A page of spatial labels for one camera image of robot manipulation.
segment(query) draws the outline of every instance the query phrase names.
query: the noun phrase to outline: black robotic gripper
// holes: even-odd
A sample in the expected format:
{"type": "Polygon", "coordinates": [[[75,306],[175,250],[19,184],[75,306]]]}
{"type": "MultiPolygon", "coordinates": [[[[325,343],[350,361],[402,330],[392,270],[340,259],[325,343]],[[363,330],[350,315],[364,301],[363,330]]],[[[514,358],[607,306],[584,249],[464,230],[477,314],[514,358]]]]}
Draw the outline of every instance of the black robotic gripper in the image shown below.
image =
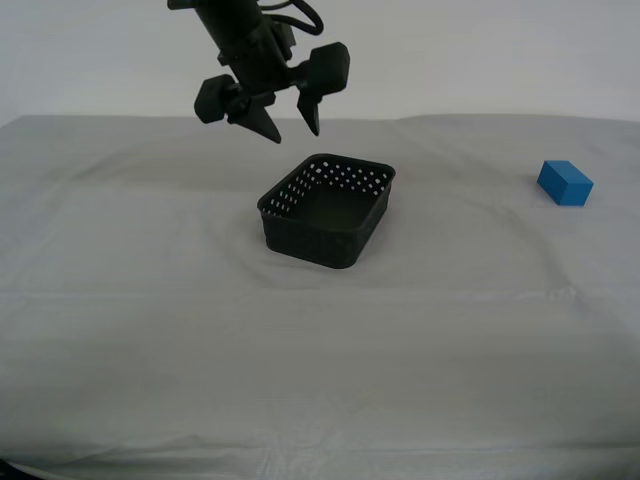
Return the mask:
{"type": "Polygon", "coordinates": [[[325,95],[344,90],[349,77],[349,51],[342,43],[312,50],[309,60],[290,68],[292,27],[312,35],[324,29],[322,20],[304,0],[289,0],[260,7],[257,0],[169,0],[171,10],[191,8],[202,20],[220,50],[218,61],[229,66],[238,79],[220,75],[206,80],[195,102],[204,123],[223,120],[241,125],[276,143],[280,132],[265,107],[273,105],[275,92],[289,87],[300,91],[298,110],[318,135],[318,104],[325,95]],[[313,25],[284,15],[263,11],[296,6],[313,25]]]}

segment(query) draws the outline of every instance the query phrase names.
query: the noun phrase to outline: perforated basket rim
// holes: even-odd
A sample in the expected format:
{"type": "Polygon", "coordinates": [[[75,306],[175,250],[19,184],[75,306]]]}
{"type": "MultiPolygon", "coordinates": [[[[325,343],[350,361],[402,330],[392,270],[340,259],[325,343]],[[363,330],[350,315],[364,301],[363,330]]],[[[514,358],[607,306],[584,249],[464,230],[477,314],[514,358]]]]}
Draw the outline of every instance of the perforated basket rim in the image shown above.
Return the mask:
{"type": "Polygon", "coordinates": [[[393,182],[394,178],[396,177],[396,170],[391,165],[387,165],[386,163],[371,162],[369,160],[361,160],[359,158],[345,157],[344,155],[334,155],[332,153],[316,153],[314,155],[311,155],[309,158],[304,160],[302,163],[300,163],[288,175],[286,175],[282,180],[280,180],[273,188],[271,188],[267,193],[265,193],[260,198],[260,200],[258,200],[258,210],[260,211],[261,217],[263,219],[268,218],[270,221],[289,222],[291,224],[305,225],[306,227],[309,227],[309,228],[315,228],[315,227],[312,227],[311,225],[309,225],[309,224],[307,224],[307,223],[305,223],[303,221],[300,221],[298,219],[295,219],[295,218],[276,217],[276,216],[273,216],[273,215],[269,215],[269,214],[263,212],[262,209],[264,208],[265,203],[271,198],[271,196],[274,195],[279,190],[281,190],[285,185],[290,183],[293,179],[295,179],[296,175],[298,175],[299,172],[302,171],[304,169],[304,167],[307,166],[307,164],[310,164],[312,162],[318,162],[320,159],[327,159],[327,158],[331,158],[331,159],[334,159],[334,160],[343,160],[343,161],[346,161],[346,162],[350,162],[350,163],[352,163],[354,165],[360,165],[360,166],[363,166],[363,167],[364,166],[370,166],[370,167],[382,168],[382,169],[387,171],[386,173],[389,176],[388,183],[387,183],[388,187],[387,187],[386,191],[384,192],[384,194],[378,196],[376,201],[373,202],[373,205],[371,206],[371,209],[367,213],[367,216],[362,220],[362,223],[360,223],[360,225],[358,225],[357,227],[347,228],[347,229],[340,229],[340,230],[334,230],[334,229],[329,229],[329,228],[318,228],[318,231],[332,233],[332,234],[340,234],[340,233],[342,233],[342,234],[354,234],[354,233],[359,232],[362,229],[362,226],[367,223],[367,221],[369,220],[370,216],[375,211],[375,209],[378,206],[378,204],[383,202],[383,201],[385,201],[385,198],[387,198],[389,196],[389,192],[391,191],[391,188],[390,188],[391,187],[391,183],[393,182]]]}

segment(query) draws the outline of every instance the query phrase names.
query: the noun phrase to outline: black basket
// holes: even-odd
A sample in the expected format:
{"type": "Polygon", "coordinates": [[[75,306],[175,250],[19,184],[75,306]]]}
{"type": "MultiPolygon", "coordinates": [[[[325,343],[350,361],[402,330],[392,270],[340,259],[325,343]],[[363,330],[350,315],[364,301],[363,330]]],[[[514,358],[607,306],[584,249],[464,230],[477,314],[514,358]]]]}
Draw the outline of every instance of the black basket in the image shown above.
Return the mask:
{"type": "Polygon", "coordinates": [[[258,202],[267,246],[331,268],[348,268],[387,210],[395,170],[318,154],[258,202]]]}

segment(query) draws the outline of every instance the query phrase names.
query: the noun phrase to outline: white wall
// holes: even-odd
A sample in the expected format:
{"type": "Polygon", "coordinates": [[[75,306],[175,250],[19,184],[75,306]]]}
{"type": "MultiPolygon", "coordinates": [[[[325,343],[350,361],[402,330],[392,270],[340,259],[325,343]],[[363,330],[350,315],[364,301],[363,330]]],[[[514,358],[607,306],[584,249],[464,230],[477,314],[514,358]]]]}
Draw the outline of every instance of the white wall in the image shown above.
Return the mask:
{"type": "MultiPolygon", "coordinates": [[[[193,12],[166,0],[4,0],[0,121],[22,113],[192,115],[222,71],[193,12]]],[[[557,113],[640,120],[639,0],[312,0],[343,41],[348,90],[323,117],[557,113]]],[[[295,92],[275,116],[296,116],[295,92]]]]}

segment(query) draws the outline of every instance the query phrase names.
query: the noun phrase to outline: blue cube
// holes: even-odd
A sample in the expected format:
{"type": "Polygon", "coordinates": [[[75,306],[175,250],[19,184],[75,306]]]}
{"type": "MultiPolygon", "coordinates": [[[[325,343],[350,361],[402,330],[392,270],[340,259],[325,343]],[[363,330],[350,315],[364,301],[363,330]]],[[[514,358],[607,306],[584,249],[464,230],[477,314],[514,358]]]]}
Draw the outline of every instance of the blue cube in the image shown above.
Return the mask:
{"type": "Polygon", "coordinates": [[[566,160],[547,160],[538,185],[558,204],[581,207],[587,201],[593,182],[566,160]]]}

